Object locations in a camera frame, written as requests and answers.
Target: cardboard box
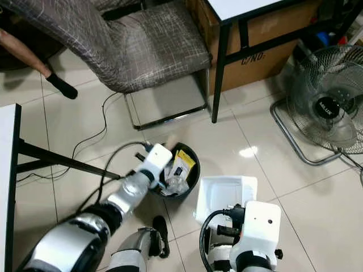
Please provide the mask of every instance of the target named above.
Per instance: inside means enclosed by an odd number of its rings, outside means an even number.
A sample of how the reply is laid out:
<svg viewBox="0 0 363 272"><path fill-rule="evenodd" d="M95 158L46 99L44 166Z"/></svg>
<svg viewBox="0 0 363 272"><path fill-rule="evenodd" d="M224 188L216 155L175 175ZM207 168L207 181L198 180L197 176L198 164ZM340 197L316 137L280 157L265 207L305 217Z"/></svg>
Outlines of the cardboard box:
<svg viewBox="0 0 363 272"><path fill-rule="evenodd" d="M209 93L214 93L216 62L218 54L219 25L205 0L186 0L187 8L197 24L202 37L212 54ZM270 12L248 21L248 44L254 46L283 34L309 25L311 17L318 9L321 0L307 0L297 5ZM249 56L225 66L222 91L278 74L292 54L297 40L277 46L270 50ZM238 23L232 25L227 54L240 50Z"/></svg>

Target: fan logo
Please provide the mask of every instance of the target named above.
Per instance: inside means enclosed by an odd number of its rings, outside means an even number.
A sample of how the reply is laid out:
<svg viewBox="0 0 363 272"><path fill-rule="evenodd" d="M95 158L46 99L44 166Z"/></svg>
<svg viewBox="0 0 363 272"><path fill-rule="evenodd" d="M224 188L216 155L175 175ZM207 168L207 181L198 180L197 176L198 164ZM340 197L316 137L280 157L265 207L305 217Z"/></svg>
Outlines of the fan logo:
<svg viewBox="0 0 363 272"><path fill-rule="evenodd" d="M328 113L329 115L331 115L331 114L332 114L331 110L328 110L328 109L326 108L326 106L323 104L323 102L321 102L321 101L320 101L319 105L322 107L322 109L323 109L326 113Z"/></svg>
<svg viewBox="0 0 363 272"><path fill-rule="evenodd" d="M265 58L265 54L264 52L260 52L254 55L251 55L247 58L243 58L242 62L240 63L241 65L246 65L249 64L250 62L256 62L256 61L260 61L263 60Z"/></svg>

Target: electric fan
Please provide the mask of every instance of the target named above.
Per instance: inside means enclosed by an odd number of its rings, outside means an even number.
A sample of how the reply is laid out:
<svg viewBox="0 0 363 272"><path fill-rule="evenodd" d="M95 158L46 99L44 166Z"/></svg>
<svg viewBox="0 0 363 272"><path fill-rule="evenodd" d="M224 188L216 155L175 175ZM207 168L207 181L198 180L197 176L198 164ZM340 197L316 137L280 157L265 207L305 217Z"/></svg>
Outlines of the electric fan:
<svg viewBox="0 0 363 272"><path fill-rule="evenodd" d="M334 152L318 161L305 157L277 114L286 102L300 132ZM271 106L271 114L298 156L322 165L341 155L363 153L363 47L333 46L308 56L299 66L287 99Z"/></svg>

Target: trash bin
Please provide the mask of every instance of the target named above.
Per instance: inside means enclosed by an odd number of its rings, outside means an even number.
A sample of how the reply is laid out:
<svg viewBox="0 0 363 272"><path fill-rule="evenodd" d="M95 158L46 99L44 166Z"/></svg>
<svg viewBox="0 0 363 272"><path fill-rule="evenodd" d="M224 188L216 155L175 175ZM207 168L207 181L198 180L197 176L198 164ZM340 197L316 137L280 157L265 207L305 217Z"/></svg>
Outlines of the trash bin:
<svg viewBox="0 0 363 272"><path fill-rule="evenodd" d="M161 196L163 198L166 199L181 199L181 198L185 198L195 187L195 185L198 183L198 179L199 179L199 174L200 174L200 163L198 160L197 155L195 154L195 152L186 144L184 143L177 143L175 145L175 147L171 150L172 153L172 159L174 160L175 158L175 154L177 152L177 150L183 150L186 154L188 154L194 161L195 161L195 165L193 166L192 170L190 171L188 177L187 177L187 183L189 186L189 189L184 192L183 194L172 194L172 195L163 195L161 193L162 188L158 185L156 186L154 189L150 189L150 191L153 194L157 194L158 196ZM164 182L164 171L161 172L160 174L160 181Z"/></svg>

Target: metal chair base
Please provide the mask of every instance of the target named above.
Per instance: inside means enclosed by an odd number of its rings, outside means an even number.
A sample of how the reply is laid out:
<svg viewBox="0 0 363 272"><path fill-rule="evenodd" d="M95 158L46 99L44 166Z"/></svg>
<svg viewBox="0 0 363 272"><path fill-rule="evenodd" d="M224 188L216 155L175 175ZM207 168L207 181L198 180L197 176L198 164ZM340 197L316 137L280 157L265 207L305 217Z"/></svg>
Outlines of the metal chair base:
<svg viewBox="0 0 363 272"><path fill-rule="evenodd" d="M287 138L287 140L289 141L289 143L291 144L292 148L294 149L295 153L298 155L298 157L306 164L311 165L311 166L320 166L326 163L329 163L337 158L339 158L340 156L342 156L342 153L337 152L334 153L322 160L309 160L305 154L301 151L299 145L296 143L296 141L294 140L293 136L291 135L290 131L288 130L288 128L285 126L285 124L283 123L283 121L281 120L280 116L277 113L277 107L279 105L283 105L284 103L286 103L286 99L281 99L275 103L273 103L270 107L270 113L274 119L274 121L276 122L276 124L279 126L279 128L281 129L282 133L285 135L285 137Z"/></svg>
<svg viewBox="0 0 363 272"><path fill-rule="evenodd" d="M206 69L205 73L206 73L205 74L206 89L209 90L209 69ZM131 94L124 95L124 99L125 99L125 102L126 102L126 106L127 106L128 112L129 112L129 117L130 117L131 124L132 124L133 128L140 131L140 130L152 128L154 126L162 125L162 124L165 124L165 123L168 123L168 122L171 122L171 121L175 121L175 120L184 118L186 116L189 116L192 113L203 111L204 109L208 109L210 111L210 107L209 107L209 104L208 104L208 96L207 96L206 92L203 90L203 87L201 86L200 81L197 78L196 78L196 82L197 82L197 85L198 85L198 90L200 91L200 93L201 93L201 95L203 97L203 100L204 100L203 105L201 105L199 107L196 107L196 108L189 109L189 110L185 110L185 111L182 111L180 113L176 113L176 114L173 114L173 115L170 115L170 116L167 116L167 117L164 117L164 118L152 121L152 122L148 122L148 123L145 123L145 124L140 124L140 125L136 125L134 123L134 121L133 121L133 118L132 118L130 106L129 106L129 103L128 103L128 100L127 100L127 95L131 95Z"/></svg>

